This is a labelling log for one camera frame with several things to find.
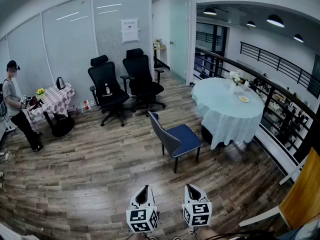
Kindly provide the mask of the red labelled bottle pack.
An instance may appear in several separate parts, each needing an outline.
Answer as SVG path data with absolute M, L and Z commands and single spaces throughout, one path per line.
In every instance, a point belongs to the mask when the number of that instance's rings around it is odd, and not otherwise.
M 95 109 L 96 106 L 97 104 L 94 100 L 84 100 L 75 106 L 75 111 L 79 115 Z

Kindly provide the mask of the blue padded chair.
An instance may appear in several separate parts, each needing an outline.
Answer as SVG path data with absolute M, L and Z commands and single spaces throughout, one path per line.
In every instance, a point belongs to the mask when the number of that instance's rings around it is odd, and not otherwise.
M 202 142 L 197 135 L 186 125 L 164 129 L 159 123 L 159 115 L 155 112 L 148 111 L 152 128 L 161 141 L 162 155 L 165 155 L 165 150 L 169 156 L 175 160 L 173 172 L 177 172 L 179 157 L 196 150 L 196 162 L 199 161 Z

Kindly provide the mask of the frosted glass door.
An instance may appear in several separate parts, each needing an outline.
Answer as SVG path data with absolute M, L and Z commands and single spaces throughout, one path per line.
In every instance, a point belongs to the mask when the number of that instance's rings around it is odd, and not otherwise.
M 186 82 L 189 46 L 189 0 L 170 0 L 170 72 Z

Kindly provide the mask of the straight black railing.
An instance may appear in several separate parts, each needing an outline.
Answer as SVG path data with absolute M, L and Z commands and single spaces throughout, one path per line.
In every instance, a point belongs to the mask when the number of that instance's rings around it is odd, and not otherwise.
M 320 96 L 320 79 L 311 75 L 296 64 L 284 59 L 272 52 L 249 43 L 240 42 L 240 54 L 251 57 L 258 62 L 262 62 L 277 72 L 285 74 L 287 77 L 294 80 L 298 85 L 306 88 L 316 98 Z

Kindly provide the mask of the person's right forearm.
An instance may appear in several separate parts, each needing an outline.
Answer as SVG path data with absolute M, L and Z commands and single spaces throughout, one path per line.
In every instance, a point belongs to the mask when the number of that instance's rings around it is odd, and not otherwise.
M 198 240 L 206 240 L 206 239 L 210 239 L 211 237 L 217 235 L 217 233 L 210 227 L 208 226 L 203 226 L 200 227 L 197 230 L 197 238 Z

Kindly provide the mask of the wooden desk with white legs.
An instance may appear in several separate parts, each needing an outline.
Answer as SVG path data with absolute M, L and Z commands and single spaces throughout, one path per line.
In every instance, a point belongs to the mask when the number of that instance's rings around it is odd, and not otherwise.
M 320 215 L 320 155 L 312 147 L 299 177 L 280 205 L 239 223 L 240 227 L 281 215 L 287 226 L 295 230 Z

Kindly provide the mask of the small yellow shelf table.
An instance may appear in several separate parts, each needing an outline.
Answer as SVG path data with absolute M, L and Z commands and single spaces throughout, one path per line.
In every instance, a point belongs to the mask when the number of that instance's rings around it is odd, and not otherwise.
M 167 48 L 165 46 L 153 48 L 153 61 L 155 68 L 161 68 L 167 61 Z

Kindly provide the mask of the curved black railing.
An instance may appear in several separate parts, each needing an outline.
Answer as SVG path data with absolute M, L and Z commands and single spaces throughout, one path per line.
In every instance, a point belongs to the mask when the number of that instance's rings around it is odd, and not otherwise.
M 240 72 L 233 94 L 230 71 Z M 193 75 L 192 97 L 211 147 L 256 138 L 295 180 L 310 149 L 319 145 L 320 116 L 266 74 L 200 47 L 195 49 Z M 249 102 L 239 96 L 248 97 Z

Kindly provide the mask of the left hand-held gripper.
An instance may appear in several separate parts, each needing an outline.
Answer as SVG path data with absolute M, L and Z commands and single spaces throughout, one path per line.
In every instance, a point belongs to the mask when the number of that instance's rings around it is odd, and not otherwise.
M 155 200 L 152 188 L 145 185 L 138 189 L 130 198 L 131 206 L 139 206 L 136 209 L 126 211 L 126 221 L 133 233 L 150 233 L 153 232 L 159 216 L 158 208 L 154 206 Z

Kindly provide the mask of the checked tablecloth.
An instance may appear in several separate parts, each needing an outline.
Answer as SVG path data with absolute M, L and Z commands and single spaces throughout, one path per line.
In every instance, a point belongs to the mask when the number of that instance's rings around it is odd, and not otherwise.
M 58 89 L 56 85 L 53 85 L 45 90 L 43 103 L 33 109 L 31 106 L 27 109 L 27 113 L 32 126 L 36 126 L 36 118 L 38 116 L 44 116 L 44 112 L 51 114 L 57 114 L 61 116 L 68 116 L 68 108 L 72 97 L 75 95 L 74 88 L 70 83 L 65 84 L 65 88 Z

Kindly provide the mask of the white flower vase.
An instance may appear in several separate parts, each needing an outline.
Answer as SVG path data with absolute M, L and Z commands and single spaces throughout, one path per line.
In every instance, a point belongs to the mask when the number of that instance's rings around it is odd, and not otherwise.
M 232 81 L 232 83 L 230 84 L 229 92 L 230 92 L 230 94 L 233 95 L 236 90 L 236 86 L 238 85 L 239 81 L 241 80 L 241 74 L 239 71 L 230 71 L 229 77 Z

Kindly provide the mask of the white paper notice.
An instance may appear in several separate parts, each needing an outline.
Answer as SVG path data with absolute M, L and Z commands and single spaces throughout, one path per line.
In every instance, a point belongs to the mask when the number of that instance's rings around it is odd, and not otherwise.
M 121 19 L 121 36 L 122 42 L 133 42 L 139 41 L 139 26 L 138 26 L 138 19 Z

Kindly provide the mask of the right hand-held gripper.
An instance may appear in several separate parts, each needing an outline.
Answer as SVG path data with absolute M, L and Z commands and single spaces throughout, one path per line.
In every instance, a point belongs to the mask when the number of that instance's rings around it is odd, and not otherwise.
M 208 226 L 212 216 L 212 203 L 200 202 L 207 199 L 207 194 L 198 186 L 186 184 L 184 187 L 184 203 L 182 216 L 189 227 Z

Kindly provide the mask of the black pedestal side table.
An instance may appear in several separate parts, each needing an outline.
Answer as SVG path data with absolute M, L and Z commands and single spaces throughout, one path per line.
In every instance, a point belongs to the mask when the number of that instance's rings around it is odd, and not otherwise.
M 53 113 L 54 119 L 56 123 L 53 123 L 49 114 L 45 111 L 43 115 L 48 122 L 51 133 L 54 137 L 63 137 L 68 134 L 73 127 L 75 126 L 75 121 L 72 119 L 70 113 L 68 112 L 67 115 Z

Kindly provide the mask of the black mesh office chair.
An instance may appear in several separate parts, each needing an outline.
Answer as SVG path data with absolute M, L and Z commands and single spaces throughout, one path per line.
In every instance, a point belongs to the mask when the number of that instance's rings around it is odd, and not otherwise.
M 139 105 L 150 104 L 166 105 L 156 101 L 156 96 L 164 91 L 159 82 L 153 81 L 149 67 L 149 57 L 144 54 L 141 48 L 126 51 L 126 57 L 122 60 L 127 75 L 122 75 L 124 85 L 129 86 L 131 95 L 136 98 Z
M 124 107 L 124 103 L 130 96 L 125 90 L 121 89 L 116 77 L 115 64 L 109 61 L 106 55 L 92 58 L 87 72 L 93 82 L 93 86 L 89 89 L 96 105 L 102 113 L 109 112 L 100 124 L 102 127 L 105 125 L 105 121 L 113 115 L 120 118 L 121 112 L 136 112 L 133 107 Z M 105 84 L 108 84 L 110 95 L 106 94 Z

